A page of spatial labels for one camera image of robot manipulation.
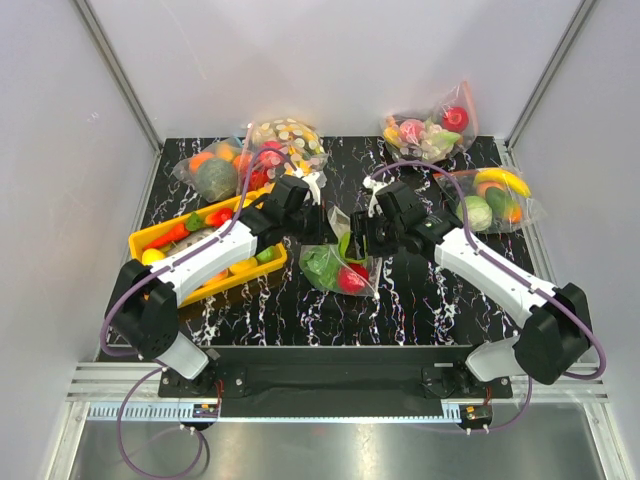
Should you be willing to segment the green fake apple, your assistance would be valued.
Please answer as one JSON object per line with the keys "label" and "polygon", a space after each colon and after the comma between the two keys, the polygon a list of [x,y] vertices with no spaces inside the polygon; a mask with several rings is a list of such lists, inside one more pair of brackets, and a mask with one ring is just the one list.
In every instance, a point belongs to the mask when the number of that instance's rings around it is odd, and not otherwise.
{"label": "green fake apple", "polygon": [[340,238],[338,244],[339,254],[343,258],[354,258],[356,250],[353,241],[351,240],[351,233],[346,232]]}

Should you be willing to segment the clear zip top bag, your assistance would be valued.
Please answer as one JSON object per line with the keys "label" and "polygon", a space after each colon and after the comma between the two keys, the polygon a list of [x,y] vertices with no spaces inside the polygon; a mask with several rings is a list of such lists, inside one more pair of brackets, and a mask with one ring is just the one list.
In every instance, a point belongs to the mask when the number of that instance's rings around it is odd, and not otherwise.
{"label": "clear zip top bag", "polygon": [[[342,235],[344,233],[350,232],[350,220],[349,220],[349,217],[346,214],[344,214],[339,208],[331,207],[329,209],[329,212],[328,212],[328,219],[329,219],[329,222],[330,222],[330,224],[331,224],[336,236],[338,237],[339,241],[340,241],[340,238],[342,237]],[[300,256],[299,256],[299,266],[300,266],[301,254],[309,246],[316,246],[316,245],[302,245],[301,246]],[[346,266],[347,264],[349,264],[339,254],[339,251],[338,251],[338,255],[340,257],[340,260],[343,263],[343,266]],[[375,299],[379,299],[380,298],[380,294],[379,294],[378,288],[379,288],[380,273],[381,273],[381,270],[382,270],[382,263],[383,263],[383,261],[382,261],[381,258],[369,258],[369,261],[365,265],[362,265],[368,271],[369,281],[368,281],[367,287],[361,293],[356,294],[356,295],[349,295],[349,294],[342,293],[340,290],[338,292],[332,292],[332,293],[343,294],[343,295],[347,295],[347,296],[372,297],[372,298],[375,298]]]}

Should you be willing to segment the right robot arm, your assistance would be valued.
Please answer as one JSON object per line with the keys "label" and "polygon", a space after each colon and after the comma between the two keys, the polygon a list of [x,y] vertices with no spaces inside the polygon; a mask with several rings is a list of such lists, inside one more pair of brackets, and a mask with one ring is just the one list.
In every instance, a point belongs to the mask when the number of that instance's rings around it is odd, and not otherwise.
{"label": "right robot arm", "polygon": [[454,371],[454,384],[476,396],[490,381],[526,374],[555,383],[594,346],[585,292],[558,287],[517,267],[467,232],[446,210],[428,213],[405,183],[366,178],[369,206],[351,217],[356,258],[387,257],[404,249],[461,277],[498,304],[519,328],[516,336],[476,347]]}

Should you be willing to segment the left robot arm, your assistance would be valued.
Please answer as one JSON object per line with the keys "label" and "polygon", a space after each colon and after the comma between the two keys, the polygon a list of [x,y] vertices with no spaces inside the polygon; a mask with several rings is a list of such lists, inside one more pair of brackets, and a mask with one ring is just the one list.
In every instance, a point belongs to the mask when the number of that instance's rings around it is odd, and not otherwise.
{"label": "left robot arm", "polygon": [[178,373],[193,395],[208,394],[216,372],[211,358],[180,332],[180,305],[222,270],[286,236],[307,244],[336,243],[322,201],[325,184],[323,172],[285,175],[270,192],[240,206],[215,233],[191,247],[154,266],[127,262],[112,291],[105,327],[124,338],[134,354]]}

